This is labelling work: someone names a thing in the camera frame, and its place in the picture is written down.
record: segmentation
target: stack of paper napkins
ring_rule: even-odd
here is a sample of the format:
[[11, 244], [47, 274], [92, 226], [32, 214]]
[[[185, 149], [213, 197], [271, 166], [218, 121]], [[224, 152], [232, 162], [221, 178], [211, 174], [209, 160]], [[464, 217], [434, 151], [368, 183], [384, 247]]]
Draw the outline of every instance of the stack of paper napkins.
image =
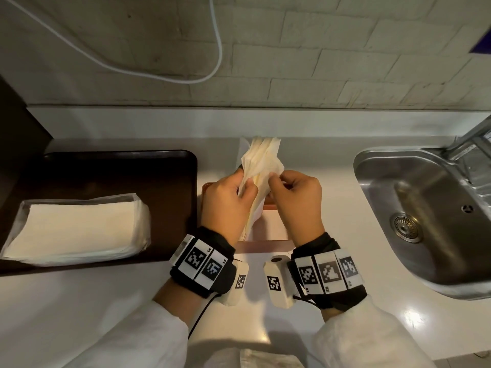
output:
[[0, 259], [76, 265], [126, 258], [150, 242], [148, 207], [136, 194], [56, 202], [22, 202]]
[[[242, 167], [244, 169], [244, 178], [239, 187], [239, 195], [242, 194], [244, 184], [249, 178], [252, 178], [259, 192], [252, 203], [249, 212], [248, 222], [242, 231], [240, 241], [248, 240], [252, 224], [261, 216], [263, 211], [264, 199], [271, 191], [268, 184], [271, 172], [281, 174], [285, 167], [279, 161], [277, 154], [279, 149], [279, 138], [261, 138], [255, 137], [249, 145], [249, 149], [241, 157]], [[248, 145], [245, 139], [240, 140], [239, 154], [244, 145]]]

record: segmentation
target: chrome faucet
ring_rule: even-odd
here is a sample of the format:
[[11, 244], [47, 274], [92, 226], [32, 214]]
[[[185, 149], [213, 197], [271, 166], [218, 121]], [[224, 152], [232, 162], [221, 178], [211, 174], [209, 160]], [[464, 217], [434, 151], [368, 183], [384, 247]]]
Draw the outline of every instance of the chrome faucet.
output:
[[456, 139], [442, 153], [442, 157], [449, 161], [456, 161], [476, 147], [491, 159], [491, 143], [486, 134], [491, 131], [491, 116], [470, 129], [459, 139]]

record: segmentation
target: hand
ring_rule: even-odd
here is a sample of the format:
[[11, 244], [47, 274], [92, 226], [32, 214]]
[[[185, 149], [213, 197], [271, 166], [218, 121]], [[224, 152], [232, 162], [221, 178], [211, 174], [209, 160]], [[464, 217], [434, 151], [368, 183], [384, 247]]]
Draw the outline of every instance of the hand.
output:
[[[292, 189], [288, 190], [282, 181], [292, 185]], [[295, 247], [325, 232], [321, 218], [322, 187], [317, 178], [295, 170], [285, 170], [281, 177], [271, 173], [269, 185], [281, 220]]]
[[257, 196], [257, 186], [251, 178], [245, 182], [242, 197], [237, 195], [243, 176], [243, 169], [238, 168], [208, 187], [203, 196], [201, 225], [221, 234], [232, 246], [237, 244]]

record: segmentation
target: white sleeve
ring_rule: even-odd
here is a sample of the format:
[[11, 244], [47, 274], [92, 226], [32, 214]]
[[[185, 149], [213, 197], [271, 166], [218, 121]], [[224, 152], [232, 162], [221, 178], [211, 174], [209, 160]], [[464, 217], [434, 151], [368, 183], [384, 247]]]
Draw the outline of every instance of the white sleeve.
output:
[[65, 368], [183, 368], [187, 325], [155, 302], [128, 315]]
[[329, 319], [314, 346], [330, 368], [435, 368], [401, 322], [370, 296]]

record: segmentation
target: blue object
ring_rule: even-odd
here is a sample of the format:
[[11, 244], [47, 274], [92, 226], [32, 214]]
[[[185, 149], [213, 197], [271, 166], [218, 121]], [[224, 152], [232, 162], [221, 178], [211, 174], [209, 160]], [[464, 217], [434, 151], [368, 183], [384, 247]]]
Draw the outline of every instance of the blue object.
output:
[[469, 53], [491, 54], [491, 29], [482, 36], [481, 40]]

